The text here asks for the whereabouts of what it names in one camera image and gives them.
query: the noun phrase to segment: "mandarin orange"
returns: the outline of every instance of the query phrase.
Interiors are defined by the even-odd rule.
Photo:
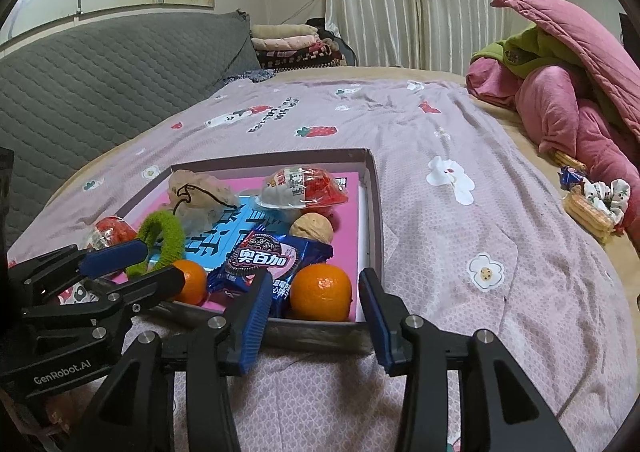
[[[289,298],[295,318],[345,322],[351,307],[351,280],[337,266],[311,264],[296,273]]]
[[[207,292],[207,272],[193,260],[176,260],[174,266],[184,273],[184,288],[174,298],[178,302],[197,305]]]

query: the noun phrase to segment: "green hair tie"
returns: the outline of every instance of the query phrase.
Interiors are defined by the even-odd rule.
[[[161,269],[173,264],[176,260],[184,258],[185,236],[178,218],[166,210],[158,210],[157,212],[150,213],[138,230],[138,238],[146,244],[149,254],[142,262],[127,268],[127,277],[129,277],[130,280],[148,273],[147,268],[149,258],[151,257],[151,250],[158,241],[161,233],[164,241],[160,248],[160,258],[158,262],[154,264],[151,271]]]

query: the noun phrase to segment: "green blanket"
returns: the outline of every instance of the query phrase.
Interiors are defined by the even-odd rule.
[[[543,66],[561,66],[569,70],[585,71],[591,82],[593,96],[598,102],[604,117],[610,124],[626,130],[620,112],[609,97],[588,73],[580,58],[560,40],[545,33],[535,24],[506,40],[489,44],[475,53],[471,63],[478,58],[493,58],[522,79]]]

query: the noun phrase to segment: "stack of blankets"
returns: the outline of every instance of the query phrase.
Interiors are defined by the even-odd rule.
[[[347,65],[338,44],[321,40],[318,29],[306,24],[251,27],[251,42],[262,69],[276,72]]]

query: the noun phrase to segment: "blue gripper pad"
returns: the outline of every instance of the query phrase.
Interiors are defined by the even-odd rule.
[[[140,239],[134,239],[88,252],[78,266],[78,271],[87,278],[98,278],[142,262],[146,255],[146,244]]]
[[[266,273],[242,328],[242,350],[238,359],[238,367],[241,374],[246,374],[251,369],[258,356],[262,335],[269,318],[272,299],[273,279],[271,278],[271,273]]]
[[[385,372],[388,373],[393,365],[389,331],[386,327],[378,301],[371,288],[369,277],[366,276],[364,271],[358,279],[358,292],[360,293],[360,304],[362,305],[362,312],[369,327],[371,343],[376,352],[376,358],[378,359],[378,363],[385,368]]]

